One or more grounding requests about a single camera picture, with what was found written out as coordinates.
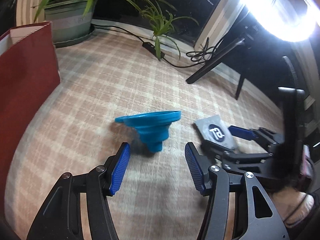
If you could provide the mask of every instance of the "potted plant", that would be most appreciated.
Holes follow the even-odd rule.
[[[141,11],[135,0],[126,0],[138,11]],[[165,0],[161,1],[170,7]],[[36,11],[34,21],[44,9],[45,19],[53,23],[53,42],[58,47],[69,46],[81,42],[89,34],[92,14],[97,0],[42,0]]]
[[[173,42],[179,52],[179,58],[181,57],[180,49],[177,45],[177,43],[170,37],[168,37],[168,33],[172,33],[175,31],[174,26],[172,25],[173,21],[176,21],[178,19],[191,19],[193,20],[197,25],[199,25],[198,21],[190,16],[180,16],[180,17],[173,17],[172,13],[166,10],[167,14],[169,15],[169,19],[166,18],[165,15],[162,14],[162,10],[157,3],[156,8],[153,4],[150,4],[150,6],[147,6],[145,10],[141,11],[142,17],[145,17],[149,19],[150,27],[153,30],[153,36],[155,37],[155,50],[156,50],[156,56],[158,60],[161,60],[161,50],[160,50],[160,40],[159,37],[164,37],[171,42]]]

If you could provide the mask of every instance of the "power adapter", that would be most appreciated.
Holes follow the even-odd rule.
[[[142,47],[144,47],[144,48],[147,49],[149,52],[151,52],[155,57],[157,57],[155,46],[153,46],[150,42],[143,42],[143,43],[142,43]],[[164,58],[164,55],[165,55],[165,54],[161,51],[161,56],[160,56],[160,58]]]

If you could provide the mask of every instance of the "tripod leg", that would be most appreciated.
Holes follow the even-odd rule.
[[[238,100],[238,98],[239,98],[240,91],[242,89],[242,85],[243,85],[244,79],[245,79],[245,73],[242,73],[240,75],[239,83],[238,83],[238,86],[237,86],[237,91],[236,91],[236,95],[235,95],[235,99],[236,100]]]
[[[210,70],[219,65],[223,61],[223,58],[238,45],[244,45],[243,37],[236,38],[233,42],[231,42],[228,46],[221,50],[217,55],[215,55],[212,58],[212,60],[209,60],[202,68],[200,68],[192,76],[187,78],[186,82],[188,84],[193,84],[194,82],[196,82],[199,78],[203,77]]]

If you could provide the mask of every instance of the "white sock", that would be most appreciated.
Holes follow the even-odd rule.
[[[292,228],[301,222],[310,213],[315,202],[312,196],[292,187],[285,187],[269,196],[287,228]]]

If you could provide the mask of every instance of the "metal screw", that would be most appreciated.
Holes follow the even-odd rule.
[[[247,171],[247,172],[245,173],[245,176],[246,176],[247,178],[249,178],[249,179],[252,179],[252,178],[253,178],[253,173],[250,172],[250,171]]]
[[[217,165],[212,165],[212,166],[210,167],[210,170],[212,170],[212,171],[219,171],[220,168],[219,168],[219,166],[217,166]]]
[[[61,175],[61,177],[63,178],[63,179],[67,179],[67,178],[69,178],[70,177],[70,172],[65,172],[65,173],[63,173],[62,175]]]
[[[103,165],[100,165],[100,166],[96,167],[96,171],[97,172],[103,172],[104,169],[105,169],[105,167]]]

